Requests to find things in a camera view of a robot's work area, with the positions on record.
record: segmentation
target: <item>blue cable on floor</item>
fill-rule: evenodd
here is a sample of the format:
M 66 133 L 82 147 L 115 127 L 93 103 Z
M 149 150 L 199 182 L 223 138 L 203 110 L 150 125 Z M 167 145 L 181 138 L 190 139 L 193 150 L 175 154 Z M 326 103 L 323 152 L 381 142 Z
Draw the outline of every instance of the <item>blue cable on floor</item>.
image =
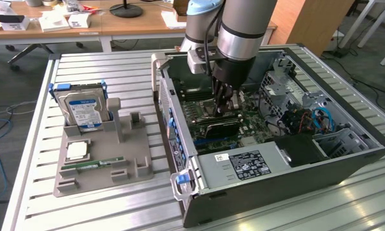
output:
M 1 198 L 4 196 L 4 194 L 5 194 L 5 191 L 6 191 L 6 176 L 5 176 L 5 173 L 4 173 L 1 160 L 0 160 L 0 170 L 1 170 L 2 178 L 4 178 L 4 190 L 0 193 L 0 198 Z
M 5 131 L 5 133 L 0 136 L 0 139 L 10 132 L 12 130 L 12 121 L 8 119 L 0 119 L 0 121 L 5 121 L 8 123 L 8 130 Z

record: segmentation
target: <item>red cable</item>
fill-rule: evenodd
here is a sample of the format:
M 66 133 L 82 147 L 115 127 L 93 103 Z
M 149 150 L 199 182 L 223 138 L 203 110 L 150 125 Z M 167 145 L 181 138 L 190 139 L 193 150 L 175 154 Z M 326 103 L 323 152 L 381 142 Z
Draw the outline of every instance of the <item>red cable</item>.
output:
M 302 117 L 301 117 L 301 122 L 299 122 L 299 129 L 298 129 L 298 133 L 301 132 L 301 127 L 302 127 L 302 122 L 303 122 L 303 116 L 307 114 L 307 112 L 303 112 Z

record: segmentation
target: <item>blue hard drive label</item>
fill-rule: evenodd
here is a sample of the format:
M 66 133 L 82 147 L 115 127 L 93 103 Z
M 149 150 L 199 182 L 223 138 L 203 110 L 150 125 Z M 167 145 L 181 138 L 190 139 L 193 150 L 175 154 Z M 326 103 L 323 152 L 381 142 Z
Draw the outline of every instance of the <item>blue hard drive label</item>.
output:
M 77 126 L 81 128 L 95 128 L 101 126 L 99 112 L 95 110 L 94 99 L 69 101 L 71 115 Z

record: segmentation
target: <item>office chair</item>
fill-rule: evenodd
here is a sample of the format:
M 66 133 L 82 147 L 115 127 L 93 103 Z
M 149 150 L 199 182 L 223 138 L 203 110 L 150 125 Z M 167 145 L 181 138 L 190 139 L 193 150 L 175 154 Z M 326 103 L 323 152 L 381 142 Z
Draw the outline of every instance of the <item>office chair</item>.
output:
M 78 48 L 82 48 L 83 45 L 81 42 L 75 42 L 75 46 Z M 6 50 L 9 51 L 13 51 L 14 50 L 14 47 L 12 45 L 5 45 L 5 48 Z M 42 44 L 42 43 L 34 43 L 34 44 L 30 44 L 9 61 L 8 61 L 8 64 L 10 66 L 10 69 L 13 71 L 18 71 L 20 70 L 20 66 L 14 65 L 13 63 L 21 59 L 29 52 L 32 52 L 36 48 L 41 48 L 46 51 L 48 54 L 53 54 L 53 51 L 49 49 L 49 47 Z

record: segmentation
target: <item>aluminum workbench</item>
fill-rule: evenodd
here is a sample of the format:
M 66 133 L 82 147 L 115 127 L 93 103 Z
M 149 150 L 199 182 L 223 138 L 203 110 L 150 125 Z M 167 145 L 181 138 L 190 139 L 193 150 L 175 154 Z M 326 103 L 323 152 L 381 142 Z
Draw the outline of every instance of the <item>aluminum workbench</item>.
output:
M 311 53 L 286 45 L 385 135 L 385 114 Z M 185 230 L 169 183 L 150 90 L 154 51 L 65 54 L 49 60 L 2 230 Z M 315 85 L 299 74 L 307 90 Z M 149 135 L 154 178 L 56 198 L 52 195 L 64 117 L 48 84 L 103 79 L 119 97 L 119 115 L 141 111 Z M 385 230 L 385 157 L 338 185 L 217 220 L 187 231 Z

